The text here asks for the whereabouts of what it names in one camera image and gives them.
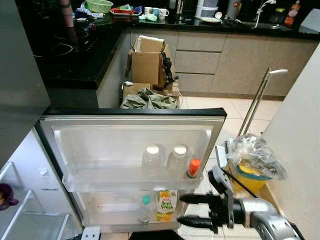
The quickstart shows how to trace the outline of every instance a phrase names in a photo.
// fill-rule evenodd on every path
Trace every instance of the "mug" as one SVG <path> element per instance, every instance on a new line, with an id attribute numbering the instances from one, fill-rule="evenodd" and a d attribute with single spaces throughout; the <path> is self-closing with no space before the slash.
<path id="1" fill-rule="evenodd" d="M 164 19 L 169 15 L 169 11 L 165 8 L 160 8 L 159 10 L 159 19 Z"/>
<path id="2" fill-rule="evenodd" d="M 153 8 L 152 8 L 152 13 L 153 13 L 154 15 L 158 16 L 158 15 L 159 15 L 159 8 L 153 7 Z"/>
<path id="3" fill-rule="evenodd" d="M 152 7 L 145 6 L 144 7 L 144 15 L 152 14 Z"/>
<path id="4" fill-rule="evenodd" d="M 6 210 L 10 206 L 15 206 L 19 203 L 14 198 L 14 191 L 9 184 L 0 183 L 0 198 L 2 198 L 2 204 L 0 204 L 0 211 Z"/>

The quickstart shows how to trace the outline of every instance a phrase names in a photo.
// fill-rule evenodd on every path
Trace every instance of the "small plastic bottle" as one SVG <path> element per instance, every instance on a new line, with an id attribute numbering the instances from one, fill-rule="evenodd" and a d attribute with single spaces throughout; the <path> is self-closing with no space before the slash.
<path id="1" fill-rule="evenodd" d="M 185 180 L 195 179 L 197 177 L 197 171 L 200 168 L 201 161 L 197 158 L 191 160 L 188 170 L 184 173 L 183 178 Z"/>
<path id="2" fill-rule="evenodd" d="M 142 155 L 142 174 L 147 178 L 153 178 L 159 173 L 160 165 L 161 157 L 159 147 L 156 144 L 148 145 Z"/>
<path id="3" fill-rule="evenodd" d="M 184 145 L 176 145 L 169 154 L 166 169 L 174 179 L 182 178 L 187 163 L 187 148 Z"/>
<path id="4" fill-rule="evenodd" d="M 152 215 L 152 210 L 150 206 L 150 197 L 148 195 L 144 195 L 142 197 L 142 205 L 139 208 L 138 212 L 138 220 L 146 224 L 150 222 L 151 220 L 151 215 Z"/>

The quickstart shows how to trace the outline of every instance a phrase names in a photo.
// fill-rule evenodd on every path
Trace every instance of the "white wall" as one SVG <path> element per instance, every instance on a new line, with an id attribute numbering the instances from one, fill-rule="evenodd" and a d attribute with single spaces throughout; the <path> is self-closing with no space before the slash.
<path id="1" fill-rule="evenodd" d="M 281 210 L 306 240 L 320 239 L 320 44 L 263 137 L 288 174 L 269 183 Z"/>

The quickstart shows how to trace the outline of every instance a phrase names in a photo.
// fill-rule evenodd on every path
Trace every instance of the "black countertop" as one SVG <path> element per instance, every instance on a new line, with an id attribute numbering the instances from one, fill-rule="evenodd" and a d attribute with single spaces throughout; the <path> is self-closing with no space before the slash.
<path id="1" fill-rule="evenodd" d="M 75 27 L 78 30 L 90 32 L 91 41 L 95 42 L 94 50 L 91 49 L 90 54 L 73 53 L 70 56 L 60 56 L 49 60 L 36 58 L 46 87 L 98 89 L 127 27 L 320 40 L 320 34 L 303 32 L 298 29 L 289 31 L 251 29 L 232 22 L 206 23 L 198 19 L 187 19 L 185 22 L 177 22 L 174 19 L 151 22 L 139 20 L 137 17 L 106 15 L 103 19 L 77 23 Z"/>

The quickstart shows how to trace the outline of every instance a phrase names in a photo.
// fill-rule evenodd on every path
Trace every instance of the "cloth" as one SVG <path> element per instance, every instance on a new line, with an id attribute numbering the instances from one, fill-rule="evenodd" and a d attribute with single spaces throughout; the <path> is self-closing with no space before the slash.
<path id="1" fill-rule="evenodd" d="M 78 7 L 77 10 L 78 10 L 79 12 L 81 12 L 81 13 L 85 13 L 85 14 L 87 14 L 88 16 L 91 16 L 91 17 L 94 17 L 94 18 L 97 18 L 97 19 L 103 18 L 103 14 L 91 12 L 91 11 L 89 11 L 89 9 L 86 9 L 86 8 L 85 8 L 85 4 L 86 4 L 85 1 L 84 1 L 83 3 L 81 3 L 81 6 Z"/>
<path id="2" fill-rule="evenodd" d="M 146 20 L 147 19 L 147 20 L 155 22 L 155 21 L 157 21 L 157 16 L 154 15 L 153 13 L 152 14 L 147 14 L 147 15 L 142 14 L 141 16 L 139 16 L 139 19 L 140 20 Z"/>
<path id="3" fill-rule="evenodd" d="M 170 96 L 163 96 L 147 88 L 128 95 L 124 98 L 121 109 L 176 109 L 177 100 Z"/>

